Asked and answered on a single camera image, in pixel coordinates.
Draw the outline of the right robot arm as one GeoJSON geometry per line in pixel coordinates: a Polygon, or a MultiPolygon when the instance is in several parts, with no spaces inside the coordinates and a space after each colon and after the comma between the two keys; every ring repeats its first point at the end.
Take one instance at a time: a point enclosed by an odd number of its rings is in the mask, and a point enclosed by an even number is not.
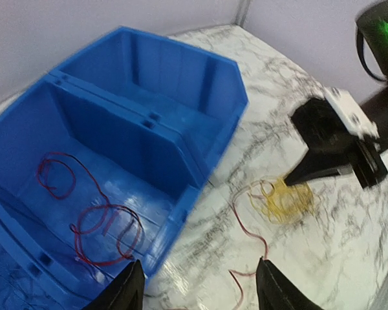
{"type": "Polygon", "coordinates": [[[286,174],[286,186],[354,173],[366,188],[387,176],[381,155],[388,150],[388,1],[358,15],[356,50],[366,73],[384,88],[359,105],[346,90],[325,87],[321,97],[298,105],[290,120],[308,150],[286,174]]]}

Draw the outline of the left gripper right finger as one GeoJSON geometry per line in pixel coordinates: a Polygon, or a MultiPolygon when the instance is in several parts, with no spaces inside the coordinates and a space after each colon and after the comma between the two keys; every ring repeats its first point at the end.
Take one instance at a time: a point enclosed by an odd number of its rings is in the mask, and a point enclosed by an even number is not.
{"type": "Polygon", "coordinates": [[[255,279],[260,310],[320,310],[270,260],[259,260],[255,279]]]}

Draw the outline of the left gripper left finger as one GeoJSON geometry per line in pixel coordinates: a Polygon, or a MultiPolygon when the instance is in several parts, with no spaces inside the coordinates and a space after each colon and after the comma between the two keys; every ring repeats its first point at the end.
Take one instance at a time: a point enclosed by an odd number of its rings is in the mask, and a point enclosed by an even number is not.
{"type": "Polygon", "coordinates": [[[140,260],[130,262],[85,310],[142,310],[144,287],[140,260]]]}

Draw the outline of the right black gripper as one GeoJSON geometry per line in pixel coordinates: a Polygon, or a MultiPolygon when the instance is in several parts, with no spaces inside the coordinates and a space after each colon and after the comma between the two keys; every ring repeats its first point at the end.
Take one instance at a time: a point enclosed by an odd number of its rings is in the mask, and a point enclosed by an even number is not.
{"type": "Polygon", "coordinates": [[[327,100],[309,98],[293,111],[290,120],[308,150],[284,177],[287,186],[353,172],[366,189],[387,177],[374,145],[351,135],[327,100]]]}

